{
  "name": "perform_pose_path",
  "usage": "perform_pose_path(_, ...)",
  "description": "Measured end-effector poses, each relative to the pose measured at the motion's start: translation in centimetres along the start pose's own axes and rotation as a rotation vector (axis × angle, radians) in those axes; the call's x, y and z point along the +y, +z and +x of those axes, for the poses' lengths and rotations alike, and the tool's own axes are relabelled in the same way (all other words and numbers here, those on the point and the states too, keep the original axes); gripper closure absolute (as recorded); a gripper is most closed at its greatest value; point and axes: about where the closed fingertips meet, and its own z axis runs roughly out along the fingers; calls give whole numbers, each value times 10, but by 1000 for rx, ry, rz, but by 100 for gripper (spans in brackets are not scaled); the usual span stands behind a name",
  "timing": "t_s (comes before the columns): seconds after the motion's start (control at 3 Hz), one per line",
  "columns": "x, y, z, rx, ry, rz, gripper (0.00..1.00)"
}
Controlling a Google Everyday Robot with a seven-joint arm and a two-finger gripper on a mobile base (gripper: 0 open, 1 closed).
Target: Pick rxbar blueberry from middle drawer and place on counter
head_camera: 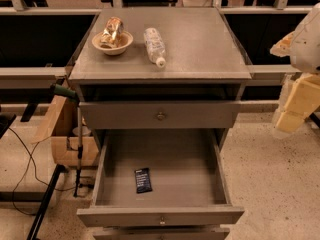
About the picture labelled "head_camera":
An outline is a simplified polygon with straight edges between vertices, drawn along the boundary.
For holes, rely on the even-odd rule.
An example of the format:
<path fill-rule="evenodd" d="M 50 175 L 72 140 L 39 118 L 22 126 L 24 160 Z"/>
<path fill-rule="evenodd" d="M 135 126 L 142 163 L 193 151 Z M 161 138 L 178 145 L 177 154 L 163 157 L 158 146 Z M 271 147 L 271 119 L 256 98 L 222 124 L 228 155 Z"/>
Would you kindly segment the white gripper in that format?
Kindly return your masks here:
<path fill-rule="evenodd" d="M 284 36 L 271 47 L 270 53 L 277 57 L 289 56 L 293 37 L 294 32 Z M 320 76 L 315 74 L 301 76 L 292 84 L 275 128 L 286 134 L 293 133 L 319 107 Z"/>

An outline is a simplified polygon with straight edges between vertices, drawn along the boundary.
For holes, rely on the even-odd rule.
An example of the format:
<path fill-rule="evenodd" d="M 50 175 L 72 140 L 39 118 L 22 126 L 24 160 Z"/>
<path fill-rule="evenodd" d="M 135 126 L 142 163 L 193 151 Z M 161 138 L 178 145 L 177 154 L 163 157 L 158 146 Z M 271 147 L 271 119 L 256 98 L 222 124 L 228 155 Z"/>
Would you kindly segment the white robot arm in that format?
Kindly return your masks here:
<path fill-rule="evenodd" d="M 274 132 L 288 136 L 320 106 L 320 3 L 295 30 L 270 49 L 272 55 L 290 57 L 291 66 L 303 75 L 282 88 L 274 115 Z"/>

